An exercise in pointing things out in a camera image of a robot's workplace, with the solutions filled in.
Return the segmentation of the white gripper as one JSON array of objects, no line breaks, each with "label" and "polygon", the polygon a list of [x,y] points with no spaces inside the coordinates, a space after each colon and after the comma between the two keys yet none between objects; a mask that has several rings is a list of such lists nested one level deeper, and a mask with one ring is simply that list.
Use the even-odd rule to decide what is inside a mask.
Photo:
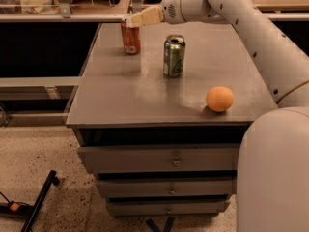
[{"label": "white gripper", "polygon": [[161,6],[150,6],[141,12],[126,18],[129,28],[136,28],[161,23],[163,19],[170,24],[184,23],[181,0],[162,0]]}]

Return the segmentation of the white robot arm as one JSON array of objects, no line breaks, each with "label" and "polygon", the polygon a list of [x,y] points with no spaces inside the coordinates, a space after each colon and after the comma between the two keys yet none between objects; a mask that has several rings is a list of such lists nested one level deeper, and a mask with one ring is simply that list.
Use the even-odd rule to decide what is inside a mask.
[{"label": "white robot arm", "polygon": [[309,232],[309,59],[252,0],[162,0],[132,14],[131,27],[228,21],[277,109],[240,144],[237,232]]}]

